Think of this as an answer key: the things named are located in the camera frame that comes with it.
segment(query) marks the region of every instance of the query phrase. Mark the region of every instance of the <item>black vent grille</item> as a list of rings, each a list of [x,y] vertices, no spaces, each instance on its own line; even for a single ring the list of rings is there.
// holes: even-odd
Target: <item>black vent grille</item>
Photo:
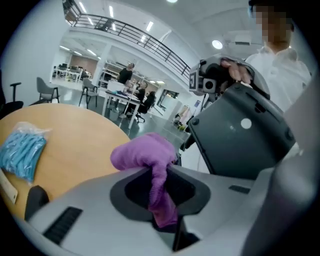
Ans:
[[[59,245],[82,212],[83,210],[81,209],[68,207],[43,235],[53,243]]]

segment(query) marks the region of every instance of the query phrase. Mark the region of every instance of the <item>floor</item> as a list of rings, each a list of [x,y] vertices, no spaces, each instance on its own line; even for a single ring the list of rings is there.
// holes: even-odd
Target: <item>floor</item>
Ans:
[[[58,85],[59,94],[61,95],[59,100],[60,103],[71,104],[78,106],[81,92],[82,92],[82,83],[65,81],[64,79],[52,79],[52,84]],[[99,92],[99,97],[97,99],[92,98],[89,102],[88,109],[101,114],[104,104],[104,92]],[[86,108],[85,97],[82,97],[80,107]],[[119,110],[123,111],[125,108],[124,104],[119,104]],[[143,114],[142,117],[145,119],[145,123],[133,122],[131,129],[129,129],[128,118],[118,118],[116,121],[113,121],[117,126],[119,126],[130,139],[141,136],[145,133],[156,132],[161,136],[165,137],[170,141],[174,148],[178,151],[181,144],[188,138],[188,133],[185,131],[179,131],[170,121],[165,120],[150,111],[151,113]],[[109,119],[110,110],[107,109],[105,112],[105,117]]]

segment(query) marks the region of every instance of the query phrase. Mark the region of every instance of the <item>blue plastic bag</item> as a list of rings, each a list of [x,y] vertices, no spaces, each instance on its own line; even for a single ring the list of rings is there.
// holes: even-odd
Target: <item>blue plastic bag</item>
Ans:
[[[18,122],[0,148],[0,167],[34,181],[36,165],[44,149],[50,130],[42,130],[28,122]]]

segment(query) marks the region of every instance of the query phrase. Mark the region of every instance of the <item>white shirt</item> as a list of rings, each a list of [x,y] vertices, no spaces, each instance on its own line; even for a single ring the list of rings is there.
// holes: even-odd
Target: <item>white shirt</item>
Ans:
[[[264,46],[258,53],[249,56],[246,62],[261,73],[268,85],[270,99],[284,112],[297,100],[304,85],[311,80],[307,66],[298,60],[298,54],[292,48],[274,54],[269,47]],[[294,155],[298,150],[299,147],[295,144],[288,155]],[[209,173],[196,143],[182,152],[181,165]]]

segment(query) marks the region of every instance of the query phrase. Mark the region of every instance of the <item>white circle sticker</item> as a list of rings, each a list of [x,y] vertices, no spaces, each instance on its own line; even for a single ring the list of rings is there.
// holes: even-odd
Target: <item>white circle sticker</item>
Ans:
[[[241,120],[241,126],[243,129],[250,129],[252,126],[252,122],[249,118],[244,118]]]

